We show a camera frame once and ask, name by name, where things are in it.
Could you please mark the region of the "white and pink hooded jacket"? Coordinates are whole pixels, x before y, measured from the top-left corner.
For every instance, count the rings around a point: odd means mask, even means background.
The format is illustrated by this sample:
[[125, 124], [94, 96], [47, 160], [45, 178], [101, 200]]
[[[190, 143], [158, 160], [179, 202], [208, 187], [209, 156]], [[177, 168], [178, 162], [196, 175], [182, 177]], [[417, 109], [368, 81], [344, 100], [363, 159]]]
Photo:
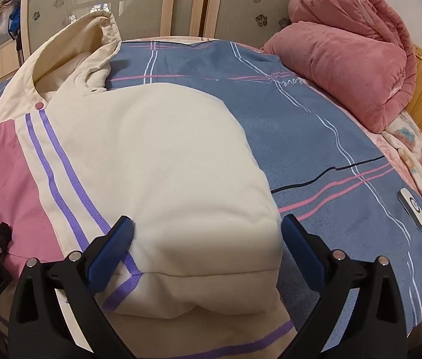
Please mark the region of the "white and pink hooded jacket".
[[280, 216], [243, 127], [213, 95], [144, 81], [108, 90], [122, 39], [83, 16], [0, 97], [4, 264], [54, 262], [122, 216], [134, 238], [97, 296], [138, 358], [276, 358], [294, 336], [277, 291]]

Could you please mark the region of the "white remote device on bed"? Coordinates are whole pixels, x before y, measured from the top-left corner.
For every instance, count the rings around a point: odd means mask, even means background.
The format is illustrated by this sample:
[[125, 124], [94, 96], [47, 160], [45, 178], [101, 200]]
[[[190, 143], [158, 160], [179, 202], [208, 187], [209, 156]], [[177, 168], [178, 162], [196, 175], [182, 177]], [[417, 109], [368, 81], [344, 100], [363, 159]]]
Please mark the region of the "white remote device on bed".
[[416, 227], [422, 229], [422, 208], [407, 188], [398, 191], [398, 200], [403, 205], [407, 214], [413, 219]]

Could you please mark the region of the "blue striped bed sheet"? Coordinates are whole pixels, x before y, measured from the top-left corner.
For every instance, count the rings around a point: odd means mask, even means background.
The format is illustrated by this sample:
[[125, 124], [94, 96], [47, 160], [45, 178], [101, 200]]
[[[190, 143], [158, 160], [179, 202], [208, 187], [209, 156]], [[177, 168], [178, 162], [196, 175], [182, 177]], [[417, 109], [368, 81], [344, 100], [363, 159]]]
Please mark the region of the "blue striped bed sheet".
[[78, 126], [105, 143], [131, 140], [142, 124], [131, 100], [136, 88], [184, 86], [222, 101], [243, 128], [282, 214], [351, 257], [390, 259], [408, 327], [422, 320], [422, 227], [398, 200], [408, 183], [398, 156], [365, 133], [277, 57], [234, 42], [194, 45], [127, 43], [88, 82], [102, 102], [68, 95], [0, 128], [0, 222], [13, 227], [6, 266], [21, 271], [30, 257], [52, 261], [78, 247], [76, 232], [99, 232], [98, 176], [80, 150]]

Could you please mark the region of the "blue garment in wardrobe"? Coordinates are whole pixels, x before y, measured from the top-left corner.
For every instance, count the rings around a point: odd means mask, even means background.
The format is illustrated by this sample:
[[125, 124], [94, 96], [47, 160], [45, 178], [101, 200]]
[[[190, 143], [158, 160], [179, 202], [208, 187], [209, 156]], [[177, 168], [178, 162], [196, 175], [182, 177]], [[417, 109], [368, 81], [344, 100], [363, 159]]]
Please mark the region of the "blue garment in wardrobe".
[[11, 14], [9, 15], [8, 20], [8, 33], [11, 39], [16, 40], [20, 34], [21, 28], [21, 17], [20, 17], [21, 8], [15, 7]]

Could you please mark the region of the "pink folded quilt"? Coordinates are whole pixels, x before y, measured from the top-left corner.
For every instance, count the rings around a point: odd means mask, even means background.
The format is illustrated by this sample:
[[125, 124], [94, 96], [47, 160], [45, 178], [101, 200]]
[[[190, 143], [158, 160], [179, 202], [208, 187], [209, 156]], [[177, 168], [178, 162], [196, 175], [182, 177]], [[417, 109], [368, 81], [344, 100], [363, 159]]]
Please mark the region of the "pink folded quilt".
[[410, 103], [415, 49], [385, 0], [290, 0], [291, 24], [263, 47], [381, 133]]

